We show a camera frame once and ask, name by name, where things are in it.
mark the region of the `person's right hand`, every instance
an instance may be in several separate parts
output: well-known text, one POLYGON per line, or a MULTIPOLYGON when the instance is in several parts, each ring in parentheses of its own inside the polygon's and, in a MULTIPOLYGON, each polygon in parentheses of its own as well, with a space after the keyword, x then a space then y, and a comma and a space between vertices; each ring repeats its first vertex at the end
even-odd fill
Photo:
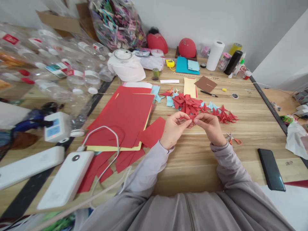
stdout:
POLYGON ((215 146, 224 146, 227 144, 227 140, 221 131, 217 116, 201 113, 196 116, 193 122, 205 130, 209 140, 215 146))

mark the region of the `white plastic bag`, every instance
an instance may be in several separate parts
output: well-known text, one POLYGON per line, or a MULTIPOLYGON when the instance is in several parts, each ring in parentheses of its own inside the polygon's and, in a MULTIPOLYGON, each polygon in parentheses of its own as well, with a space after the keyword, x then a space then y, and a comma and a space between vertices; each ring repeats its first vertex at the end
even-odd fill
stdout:
POLYGON ((301 140, 301 137, 308 136, 305 129, 298 123, 291 123, 288 126, 288 136, 286 149, 293 152, 295 155, 308 160, 308 154, 301 140))

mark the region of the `black bottle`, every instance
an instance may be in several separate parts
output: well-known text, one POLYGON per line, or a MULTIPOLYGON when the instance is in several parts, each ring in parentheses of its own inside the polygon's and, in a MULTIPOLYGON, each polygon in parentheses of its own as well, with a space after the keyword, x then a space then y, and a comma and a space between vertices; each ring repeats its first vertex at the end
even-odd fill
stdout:
POLYGON ((236 65, 238 64, 238 62, 240 61, 241 57, 243 55, 242 51, 236 50, 234 52, 234 54, 232 55, 232 58, 230 59, 230 62, 228 64, 228 66, 226 67, 224 73, 226 75, 230 75, 232 74, 232 72, 235 70, 236 65))

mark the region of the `red bottle cap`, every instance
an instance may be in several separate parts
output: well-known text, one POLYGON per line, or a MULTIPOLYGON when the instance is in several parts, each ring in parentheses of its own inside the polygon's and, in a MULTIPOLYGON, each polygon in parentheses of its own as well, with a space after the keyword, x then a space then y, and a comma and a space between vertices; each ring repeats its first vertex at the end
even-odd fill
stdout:
POLYGON ((35 82, 29 78, 21 78, 21 80, 27 84, 35 84, 35 82))
POLYGON ((22 74, 23 76, 29 76, 30 72, 26 71, 26 70, 19 70, 18 71, 20 74, 22 74))

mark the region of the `yellow paper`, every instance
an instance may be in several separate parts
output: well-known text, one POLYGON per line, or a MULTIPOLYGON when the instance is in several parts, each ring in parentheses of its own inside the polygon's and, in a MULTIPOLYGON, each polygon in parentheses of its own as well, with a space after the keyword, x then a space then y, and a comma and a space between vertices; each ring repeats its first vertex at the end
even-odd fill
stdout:
MULTIPOLYGON (((147 127, 147 124, 148 124, 148 121, 149 121, 149 118, 150 118, 151 109, 149 111, 148 119, 145 123, 143 130, 145 130, 145 128, 147 127)), ((122 147, 120 147, 120 151, 139 151, 140 149, 141 149, 141 142, 139 142, 138 146, 132 147, 132 148, 122 148, 122 147)), ((113 147, 113 146, 87 146, 87 151, 117 151, 117 150, 118 150, 118 147, 113 147)))
POLYGON ((184 77, 184 95, 190 95, 191 98, 198 98, 197 87, 195 85, 196 79, 184 77))

